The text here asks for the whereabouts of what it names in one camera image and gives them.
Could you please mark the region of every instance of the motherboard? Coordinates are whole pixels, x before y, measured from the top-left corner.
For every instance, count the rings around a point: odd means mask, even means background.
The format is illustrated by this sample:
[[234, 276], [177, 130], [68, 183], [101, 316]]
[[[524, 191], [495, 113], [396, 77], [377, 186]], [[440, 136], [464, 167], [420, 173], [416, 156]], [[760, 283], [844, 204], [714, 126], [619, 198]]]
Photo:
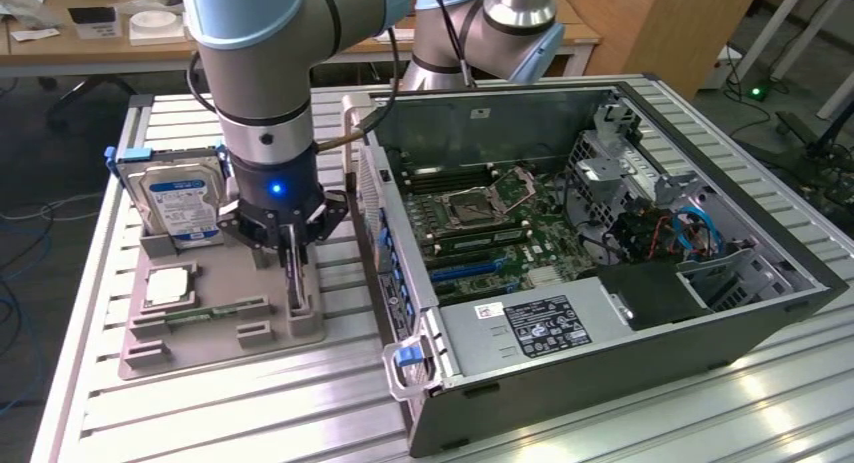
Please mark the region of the motherboard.
[[567, 224], [553, 176], [521, 164], [403, 175], [441, 305], [572, 281], [596, 266]]

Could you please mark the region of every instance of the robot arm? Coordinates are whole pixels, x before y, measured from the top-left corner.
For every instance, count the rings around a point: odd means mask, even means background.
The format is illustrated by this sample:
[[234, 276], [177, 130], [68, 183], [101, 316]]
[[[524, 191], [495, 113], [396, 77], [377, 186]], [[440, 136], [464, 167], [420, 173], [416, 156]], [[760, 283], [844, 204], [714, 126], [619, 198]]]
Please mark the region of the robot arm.
[[305, 245], [347, 213], [317, 182], [308, 71], [391, 27], [411, 0], [184, 2], [240, 195], [228, 228], [254, 248], [291, 246], [291, 234]]
[[447, 37], [440, 3], [459, 35], [468, 65], [512, 83], [531, 84], [545, 73], [564, 28], [552, 0], [417, 0], [407, 91], [461, 88], [464, 68]]

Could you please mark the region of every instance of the metal slotted worktable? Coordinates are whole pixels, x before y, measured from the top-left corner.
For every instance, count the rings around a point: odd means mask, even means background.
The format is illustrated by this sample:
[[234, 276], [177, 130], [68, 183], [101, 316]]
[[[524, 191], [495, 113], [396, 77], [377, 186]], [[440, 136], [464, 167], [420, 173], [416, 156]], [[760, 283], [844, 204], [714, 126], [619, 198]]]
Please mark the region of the metal slotted worktable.
[[[664, 85], [640, 77], [625, 81], [830, 268], [854, 281], [854, 243]], [[315, 91], [319, 141], [341, 135], [343, 95], [368, 89]], [[652, 129], [644, 132], [643, 144], [663, 166], [683, 166]], [[189, 96], [164, 96], [130, 108], [122, 144], [186, 147], [209, 144], [217, 135], [214, 115]], [[340, 152], [320, 156], [328, 188], [343, 187], [341, 161]], [[125, 382], [117, 355], [138, 230], [113, 179], [33, 461], [409, 461], [349, 221], [319, 247], [325, 341]], [[851, 395], [854, 291], [728, 367], [419, 461], [836, 461], [854, 455]]]

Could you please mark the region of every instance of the white cable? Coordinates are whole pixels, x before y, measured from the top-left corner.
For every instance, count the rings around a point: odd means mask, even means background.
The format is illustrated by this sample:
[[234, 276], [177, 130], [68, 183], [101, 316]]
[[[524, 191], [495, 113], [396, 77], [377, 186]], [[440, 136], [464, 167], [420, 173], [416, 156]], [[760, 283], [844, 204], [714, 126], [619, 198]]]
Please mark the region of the white cable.
[[[102, 193], [85, 193], [85, 194], [74, 195], [74, 196], [68, 197], [65, 199], [49, 202], [45, 206], [41, 207], [41, 209], [36, 213], [29, 213], [26, 215], [16, 215], [16, 216], [10, 216], [10, 215], [6, 215], [4, 213], [0, 213], [0, 218], [2, 218], [4, 220], [8, 220], [8, 221], [32, 220], [33, 218], [41, 218], [42, 220], [49, 220], [50, 219], [48, 217], [48, 211], [49, 210], [56, 210], [62, 205], [65, 205], [68, 203], [73, 203], [74, 201], [88, 200], [90, 198], [100, 198], [101, 196], [104, 196]], [[98, 212], [86, 213], [86, 214], [76, 215], [76, 216], [54, 217], [53, 221], [85, 220], [86, 218], [92, 218], [92, 217], [97, 216], [97, 213]]]

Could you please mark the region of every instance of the blue cable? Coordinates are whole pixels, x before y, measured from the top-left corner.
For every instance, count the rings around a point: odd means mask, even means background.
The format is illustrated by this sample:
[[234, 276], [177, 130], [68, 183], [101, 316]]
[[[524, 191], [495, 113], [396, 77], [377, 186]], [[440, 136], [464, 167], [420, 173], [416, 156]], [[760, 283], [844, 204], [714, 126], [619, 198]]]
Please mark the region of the blue cable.
[[[17, 233], [18, 235], [41, 236], [40, 230], [26, 230], [22, 228], [14, 228], [13, 226], [9, 226], [2, 223], [0, 223], [0, 228], [5, 229], [12, 233]], [[0, 279], [2, 279], [4, 281], [12, 281], [13, 279], [20, 277], [24, 273], [26, 273], [29, 270], [32, 270], [36, 266], [41, 264], [44, 259], [48, 257], [48, 253], [50, 252], [50, 235], [44, 235], [42, 241], [44, 241], [44, 244], [41, 245], [41, 254], [38, 255], [38, 257], [14, 273], [9, 275], [0, 275]]]
[[694, 215], [702, 220], [702, 222], [706, 224], [706, 227], [708, 228], [708, 232], [711, 233], [712, 238], [715, 239], [715, 246], [718, 247], [718, 251], [720, 251], [720, 249], [723, 248], [723, 238], [720, 237], [720, 233], [715, 228], [711, 217], [703, 210], [700, 210], [699, 208], [694, 208], [692, 206], [679, 208], [679, 210], [672, 215], [672, 228], [676, 231], [676, 234], [679, 234], [679, 243], [681, 243], [681, 246], [684, 246], [688, 250], [694, 249], [691, 242], [688, 241], [685, 236], [680, 234], [681, 220], [679, 220], [679, 215]]
[[24, 330], [26, 331], [26, 335], [29, 336], [29, 341], [32, 343], [33, 351], [36, 353], [36, 376], [26, 385], [26, 389], [22, 393], [12, 400], [2, 408], [0, 408], [0, 418], [5, 415], [5, 413], [17, 405], [17, 403], [24, 400], [29, 394], [36, 390], [37, 385], [44, 380], [44, 355], [41, 354], [41, 346], [38, 345], [38, 340], [36, 340], [36, 332], [32, 327], [32, 321], [29, 319], [29, 315], [17, 304], [17, 302], [0, 298], [0, 303], [6, 305], [12, 311], [17, 311], [17, 317], [21, 319], [21, 323], [24, 326]]

